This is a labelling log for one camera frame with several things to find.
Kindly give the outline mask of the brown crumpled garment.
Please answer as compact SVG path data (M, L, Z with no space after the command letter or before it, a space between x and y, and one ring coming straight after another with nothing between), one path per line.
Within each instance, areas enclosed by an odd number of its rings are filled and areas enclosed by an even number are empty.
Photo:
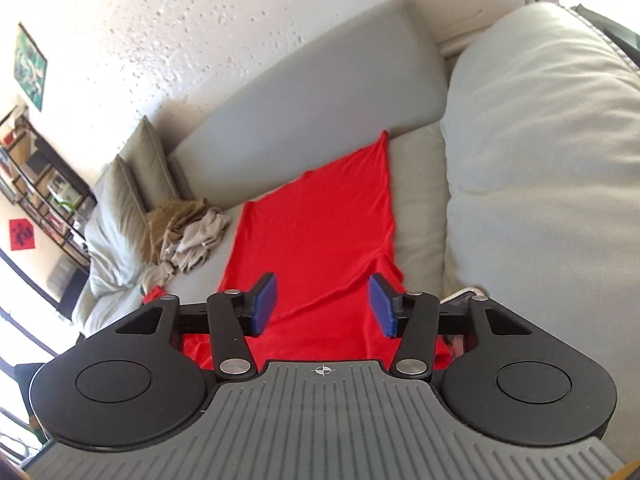
M157 264L164 248L176 244L184 229L201 220L209 204L206 200L179 200L171 198L144 215L145 232L142 252L144 263Z

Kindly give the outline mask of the sage throw pillow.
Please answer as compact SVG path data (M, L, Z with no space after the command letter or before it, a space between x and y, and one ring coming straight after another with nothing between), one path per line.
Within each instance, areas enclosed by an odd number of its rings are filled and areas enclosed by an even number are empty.
M136 287L144 270L145 210L126 162L116 156L96 184L96 209L86 226L89 286L96 299Z
M169 171L163 144L146 116L140 119L119 157L131 171L146 211L168 200L178 200L180 195Z

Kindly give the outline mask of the red square wall decoration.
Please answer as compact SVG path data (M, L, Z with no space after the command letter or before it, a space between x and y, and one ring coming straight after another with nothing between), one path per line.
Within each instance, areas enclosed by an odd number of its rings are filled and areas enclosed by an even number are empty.
M28 219L11 219L9 221L9 236L12 252L35 248L34 226Z

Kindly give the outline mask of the smartphone with beige case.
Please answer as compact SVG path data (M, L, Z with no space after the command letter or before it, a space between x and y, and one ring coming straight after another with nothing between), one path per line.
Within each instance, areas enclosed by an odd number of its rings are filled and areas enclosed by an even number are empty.
M460 358L477 345L471 307L487 299L484 290L465 287L440 302L438 333L450 351L451 359Z

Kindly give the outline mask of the rear sage throw pillow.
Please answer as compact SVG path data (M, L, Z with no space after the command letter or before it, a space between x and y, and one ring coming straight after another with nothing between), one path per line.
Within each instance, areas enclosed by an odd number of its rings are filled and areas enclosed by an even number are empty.
M131 171L146 211L168 200L178 200L180 195L169 171L163 144L146 116L140 119L119 157Z

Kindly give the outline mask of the green framed wall picture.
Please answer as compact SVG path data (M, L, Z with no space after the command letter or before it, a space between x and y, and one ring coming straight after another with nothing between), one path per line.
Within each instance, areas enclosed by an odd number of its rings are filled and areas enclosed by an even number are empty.
M13 76L32 105L42 111L48 61L22 23L17 25Z

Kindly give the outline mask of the dark wooden bookshelf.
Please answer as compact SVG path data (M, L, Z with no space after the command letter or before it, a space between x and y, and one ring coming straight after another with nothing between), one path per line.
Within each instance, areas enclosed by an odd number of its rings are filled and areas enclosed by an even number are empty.
M32 125L24 104L1 118L1 187L62 252L61 264L53 271L60 298L48 301L70 318L88 281L85 227L96 196Z

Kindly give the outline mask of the beige crumpled garment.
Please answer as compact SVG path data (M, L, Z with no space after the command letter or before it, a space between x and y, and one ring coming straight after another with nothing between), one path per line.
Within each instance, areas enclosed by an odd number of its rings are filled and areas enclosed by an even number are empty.
M232 223L232 217L209 206L201 220L189 224L178 243L163 249L157 264L145 263L140 288L146 295L155 287L164 287L178 274L189 274L208 260L220 245Z

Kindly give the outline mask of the red long-sleeve shirt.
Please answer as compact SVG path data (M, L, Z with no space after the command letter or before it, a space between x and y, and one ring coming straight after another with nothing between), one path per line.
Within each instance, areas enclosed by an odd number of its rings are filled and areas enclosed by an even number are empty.
M200 302L272 272L278 301L248 345L269 361L379 360L386 338L368 304L372 274L399 290L442 291L449 200L438 125L373 144L229 210L232 223L202 266L145 296Z

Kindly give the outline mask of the front sage throw pillow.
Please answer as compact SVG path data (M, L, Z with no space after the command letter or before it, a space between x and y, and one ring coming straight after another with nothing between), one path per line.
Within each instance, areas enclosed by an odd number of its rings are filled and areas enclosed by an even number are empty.
M136 287L144 270L145 210L126 162L116 156L96 184L96 209L86 226L89 286L96 299Z

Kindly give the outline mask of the grey-green sofa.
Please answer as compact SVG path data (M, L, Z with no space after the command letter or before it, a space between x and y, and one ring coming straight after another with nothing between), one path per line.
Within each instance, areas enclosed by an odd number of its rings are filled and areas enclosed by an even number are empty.
M390 133L396 264L410 289L484 289L603 365L606 443L639 454L639 69L575 12L534 3L445 70L409 0L338 26L228 99L152 167L232 217Z

